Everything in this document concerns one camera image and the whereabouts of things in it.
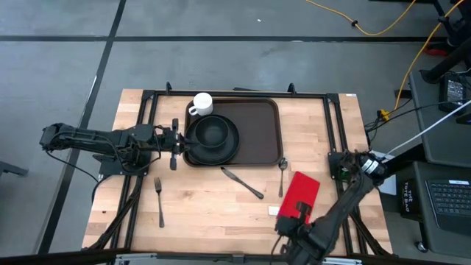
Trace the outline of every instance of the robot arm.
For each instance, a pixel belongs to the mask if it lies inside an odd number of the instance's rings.
[[[341,223],[366,194],[387,178],[385,166],[365,152],[346,152],[340,164],[350,172],[352,179],[342,197],[325,216],[306,225],[303,220],[311,209],[307,205],[298,205],[300,218],[278,219],[275,230],[279,235],[289,237],[288,243],[281,249],[288,264],[322,263],[335,247]]]
[[[157,134],[156,128],[161,129],[162,133]],[[171,128],[139,124],[112,132],[53,124],[43,129],[40,145],[47,152],[68,148],[94,152],[96,154],[93,156],[100,162],[117,160],[123,172],[141,167],[145,160],[143,152],[171,152],[171,168],[175,170],[175,155],[185,151],[185,144],[191,144],[177,131],[178,119],[173,120]]]

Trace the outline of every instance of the gray floor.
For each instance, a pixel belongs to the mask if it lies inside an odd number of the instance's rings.
[[[348,13],[375,32],[407,4],[367,0],[319,1]],[[118,0],[0,0],[0,35],[108,35]],[[444,8],[450,6],[444,1]],[[413,7],[388,36],[427,36],[436,25],[432,6]],[[299,1],[128,0],[118,35],[359,36],[343,18]],[[394,107],[394,89],[420,43],[185,42],[114,43],[89,127],[109,130],[123,88],[227,89],[356,93],[365,122],[379,108]],[[41,129],[55,122],[77,125],[105,44],[0,42],[0,160],[29,169],[26,178],[0,178],[0,256],[35,251],[62,165],[38,145]],[[441,58],[423,55],[416,68]],[[382,127],[373,148],[387,152],[418,132],[414,115]],[[66,152],[59,152],[62,158]],[[78,166],[96,174],[98,163],[82,152]],[[52,252],[78,250],[91,207],[93,181],[75,173]],[[417,224],[386,208],[393,250],[404,258],[469,264],[422,254],[411,244]],[[168,264],[194,264],[168,261]]]

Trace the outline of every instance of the spoon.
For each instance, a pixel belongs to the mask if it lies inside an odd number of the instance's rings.
[[[281,169],[280,190],[278,191],[278,196],[281,198],[283,196],[283,171],[288,167],[288,161],[286,158],[281,159],[278,163],[278,167]]]

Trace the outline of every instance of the fork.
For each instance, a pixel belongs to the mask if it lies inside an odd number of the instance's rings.
[[[162,183],[160,182],[160,178],[154,178],[154,185],[155,185],[155,192],[159,197],[159,227],[164,227],[165,224],[163,222],[163,213],[162,213],[162,205],[160,204],[160,193],[162,191]]]

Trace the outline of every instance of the red box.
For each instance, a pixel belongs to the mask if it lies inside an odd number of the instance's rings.
[[[318,181],[301,172],[294,173],[293,180],[288,188],[288,192],[286,192],[277,218],[280,216],[300,217],[301,213],[296,209],[297,202],[304,202],[314,209],[314,202],[316,201],[320,185]],[[309,223],[311,213],[306,216],[306,224]]]

